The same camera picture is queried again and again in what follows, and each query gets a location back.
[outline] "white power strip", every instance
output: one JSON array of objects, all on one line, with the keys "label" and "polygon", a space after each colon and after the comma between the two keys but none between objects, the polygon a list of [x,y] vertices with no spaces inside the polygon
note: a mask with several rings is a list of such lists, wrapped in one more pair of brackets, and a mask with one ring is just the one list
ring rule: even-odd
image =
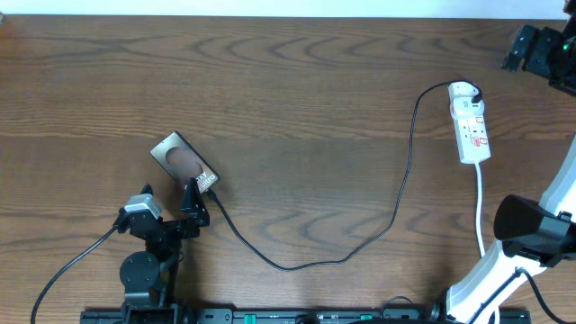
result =
[{"label": "white power strip", "polygon": [[454,118],[456,142],[460,162],[474,164],[491,156],[488,133],[484,123],[484,102],[473,103],[478,90],[465,82],[452,83],[450,94],[450,114]]}]

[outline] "wood grain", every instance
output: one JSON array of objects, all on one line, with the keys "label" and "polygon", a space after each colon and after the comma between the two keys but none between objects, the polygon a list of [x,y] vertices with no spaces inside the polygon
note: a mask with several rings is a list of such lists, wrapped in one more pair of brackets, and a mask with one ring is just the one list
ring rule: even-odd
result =
[{"label": "wood grain", "polygon": [[[0,26],[0,316],[29,320],[46,282],[103,235],[145,183],[181,217],[149,150],[179,130],[220,173],[240,231],[277,262],[341,258],[390,220],[418,95],[467,77],[485,93],[493,157],[482,163],[484,236],[507,194],[538,199],[576,126],[573,99],[500,61],[527,22],[10,16]],[[530,22],[561,28],[562,22]],[[257,307],[432,302],[478,260],[473,167],[458,162],[446,90],[418,113],[397,223],[348,264],[280,273],[245,249],[216,206],[185,244],[177,294]],[[114,235],[55,284],[40,323],[118,307]],[[575,265],[536,278],[574,319]],[[548,322],[525,285],[509,306]]]}]

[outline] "white background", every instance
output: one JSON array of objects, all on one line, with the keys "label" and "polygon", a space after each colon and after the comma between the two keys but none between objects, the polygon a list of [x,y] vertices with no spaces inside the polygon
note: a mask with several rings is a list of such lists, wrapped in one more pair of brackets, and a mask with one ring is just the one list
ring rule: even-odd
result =
[{"label": "white background", "polygon": [[4,14],[567,19],[564,0],[0,0]]}]

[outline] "white cable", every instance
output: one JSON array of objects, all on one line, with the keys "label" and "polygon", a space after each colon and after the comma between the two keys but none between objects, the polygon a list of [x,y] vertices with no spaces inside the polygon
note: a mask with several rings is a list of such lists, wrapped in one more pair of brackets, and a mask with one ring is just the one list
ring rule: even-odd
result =
[{"label": "white cable", "polygon": [[[478,198],[476,202],[476,239],[478,240],[480,257],[484,257],[486,251],[484,250],[484,240],[482,239],[482,172],[480,171],[479,162],[475,162],[474,166],[476,167],[476,184],[478,187]],[[494,311],[494,324],[500,324],[500,311],[498,308]]]}]

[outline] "wooden table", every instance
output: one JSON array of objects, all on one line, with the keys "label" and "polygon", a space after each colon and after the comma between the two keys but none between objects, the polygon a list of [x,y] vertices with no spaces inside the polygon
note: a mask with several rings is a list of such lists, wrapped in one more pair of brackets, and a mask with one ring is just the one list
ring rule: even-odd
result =
[{"label": "wooden table", "polygon": [[[573,98],[500,70],[522,21],[8,16],[0,26],[0,317],[29,320],[46,282],[112,225],[145,183],[165,217],[181,192],[149,155],[179,130],[220,173],[239,230],[277,262],[341,258],[391,219],[410,118],[433,84],[481,86],[492,158],[484,237],[507,194],[538,200],[576,128]],[[531,22],[562,28],[563,22]],[[178,296],[239,308],[431,303],[478,261],[473,166],[460,164],[447,91],[418,113],[398,219],[349,263],[274,270],[211,226],[185,242]],[[141,240],[114,234],[54,285],[39,323],[123,301],[119,267]],[[575,264],[538,276],[576,317]],[[523,285],[507,302],[549,322]]]}]

